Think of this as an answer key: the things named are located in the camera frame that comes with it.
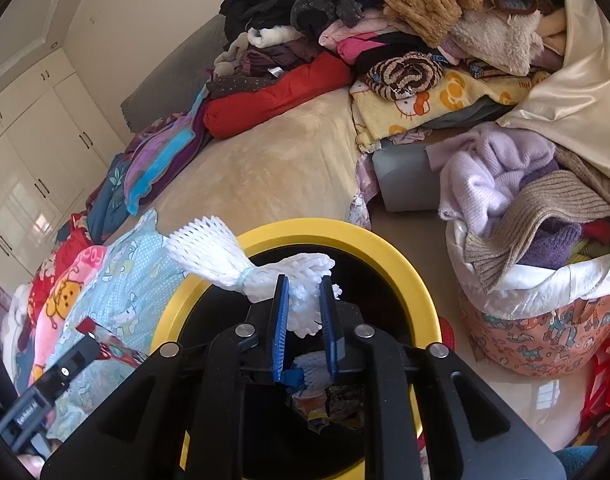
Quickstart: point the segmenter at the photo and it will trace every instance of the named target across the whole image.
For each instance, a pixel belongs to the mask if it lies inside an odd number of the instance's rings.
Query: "light blue polka dot fabric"
[[[76,327],[87,316],[128,347],[149,353],[160,316],[185,278],[183,269],[167,256],[156,224],[157,213],[150,209],[108,248],[98,275],[69,312],[48,367],[82,338]],[[132,371],[116,360],[89,365],[57,401],[50,438],[65,440]]]

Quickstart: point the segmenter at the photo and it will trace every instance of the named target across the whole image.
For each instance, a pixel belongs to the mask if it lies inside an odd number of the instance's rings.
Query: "metal screw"
[[[165,343],[162,347],[160,347],[159,353],[163,357],[174,357],[178,354],[180,348],[176,343]]]
[[[250,337],[254,335],[255,331],[254,325],[250,325],[249,323],[243,323],[236,327],[236,335],[239,337]]]
[[[445,346],[443,343],[434,343],[432,346],[430,346],[429,352],[434,357],[443,359],[444,357],[447,357],[449,355],[450,349],[447,348],[447,346]]]
[[[354,333],[358,337],[368,338],[374,335],[374,327],[368,324],[356,325],[354,327]]]

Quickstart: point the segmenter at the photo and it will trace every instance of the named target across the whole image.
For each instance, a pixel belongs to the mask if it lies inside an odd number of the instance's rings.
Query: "white wardrobe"
[[[63,49],[0,92],[0,285],[31,280],[125,149]]]

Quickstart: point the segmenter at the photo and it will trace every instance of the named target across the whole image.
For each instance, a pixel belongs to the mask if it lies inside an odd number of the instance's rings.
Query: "trash can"
[[[365,319],[398,341],[425,348],[441,340],[438,318],[425,285],[412,265],[387,241],[352,224],[320,218],[292,219],[248,231],[238,238],[256,265],[298,253],[332,257],[332,281],[342,300],[356,304]],[[221,331],[245,320],[249,300],[242,294],[210,285],[190,275],[169,301],[151,349],[177,340],[185,348],[211,341]],[[320,338],[299,339],[288,333],[286,364],[307,352]],[[248,387],[245,393],[243,476],[250,480],[314,480],[365,477],[363,434],[329,426],[320,434],[286,404],[282,385],[273,390]],[[411,394],[416,432],[421,424]],[[185,438],[181,465],[188,449]]]

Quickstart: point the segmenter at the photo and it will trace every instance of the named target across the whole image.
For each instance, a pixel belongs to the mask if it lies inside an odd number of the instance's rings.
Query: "yellow ring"
[[[400,304],[405,308],[415,346],[425,348],[430,343],[441,341],[438,317],[425,284],[405,256],[372,232],[338,220],[296,218],[252,229],[240,235],[238,241],[249,257],[288,245],[319,245],[345,251],[378,272],[394,291]],[[193,274],[181,283],[167,303],[159,320],[150,351],[155,351],[167,341],[178,340],[194,304],[209,286],[209,282],[205,282]],[[410,392],[410,400],[414,412],[416,433],[420,435],[422,427],[413,392]],[[189,438],[186,435],[181,456],[182,465],[187,458],[188,441]],[[351,466],[332,478],[363,480],[365,461]]]

